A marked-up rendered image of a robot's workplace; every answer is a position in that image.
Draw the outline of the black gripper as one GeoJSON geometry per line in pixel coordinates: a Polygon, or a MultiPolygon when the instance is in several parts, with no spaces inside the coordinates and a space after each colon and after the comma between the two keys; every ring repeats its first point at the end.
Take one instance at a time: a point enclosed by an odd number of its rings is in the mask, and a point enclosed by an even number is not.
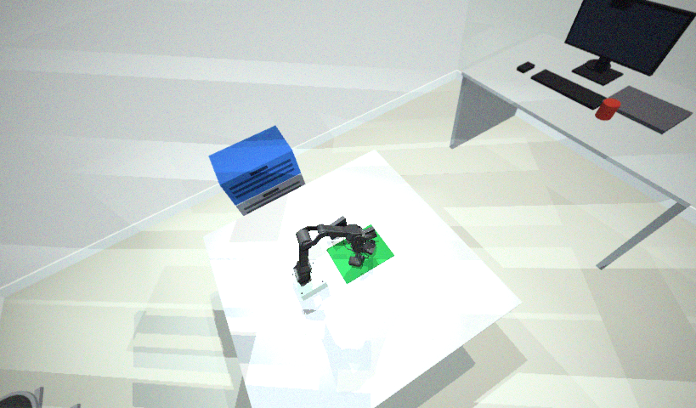
{"type": "Polygon", "coordinates": [[[364,245],[364,241],[362,241],[362,245],[359,246],[359,247],[354,247],[354,246],[352,246],[352,244],[351,244],[350,247],[352,247],[352,252],[356,252],[356,253],[355,253],[355,257],[352,257],[352,256],[351,256],[351,257],[349,258],[349,261],[348,261],[348,264],[349,264],[349,265],[356,266],[356,267],[360,267],[360,266],[361,266],[362,258],[360,258],[359,256],[360,256],[360,253],[361,253],[360,250],[362,249],[362,246],[363,246],[363,245],[364,245]]]}

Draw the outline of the green circuit board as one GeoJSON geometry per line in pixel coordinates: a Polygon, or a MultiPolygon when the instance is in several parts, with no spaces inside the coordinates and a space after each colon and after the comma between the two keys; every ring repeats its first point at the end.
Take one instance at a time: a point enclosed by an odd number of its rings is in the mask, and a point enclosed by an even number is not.
{"type": "Polygon", "coordinates": [[[352,247],[350,247],[351,243],[348,244],[346,239],[343,240],[344,243],[343,241],[340,241],[336,245],[326,249],[347,284],[394,256],[394,254],[389,249],[384,240],[381,238],[381,236],[379,236],[377,232],[376,234],[377,237],[372,239],[375,241],[376,244],[374,252],[371,255],[368,253],[360,253],[360,255],[362,256],[369,256],[368,258],[365,258],[364,262],[361,262],[360,267],[348,264],[349,258],[351,256],[355,257],[356,252],[348,250],[352,249],[352,247]]]}

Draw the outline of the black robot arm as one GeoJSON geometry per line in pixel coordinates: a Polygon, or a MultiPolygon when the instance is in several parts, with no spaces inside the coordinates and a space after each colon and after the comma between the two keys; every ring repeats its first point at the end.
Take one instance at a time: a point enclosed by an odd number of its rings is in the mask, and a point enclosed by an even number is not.
{"type": "Polygon", "coordinates": [[[372,240],[373,238],[377,237],[373,226],[362,230],[361,226],[358,226],[357,224],[349,224],[347,226],[318,224],[316,226],[307,226],[300,229],[296,233],[299,244],[299,261],[297,261],[297,264],[293,267],[293,270],[297,283],[299,283],[302,287],[312,280],[310,275],[310,273],[312,273],[312,267],[308,259],[308,250],[312,246],[316,245],[321,238],[326,236],[345,237],[347,243],[351,243],[353,247],[360,247],[362,245],[362,241],[364,241],[364,245],[360,251],[370,255],[374,252],[376,247],[375,241],[372,240]],[[318,231],[318,235],[313,240],[311,240],[309,234],[310,230],[318,231]]]}

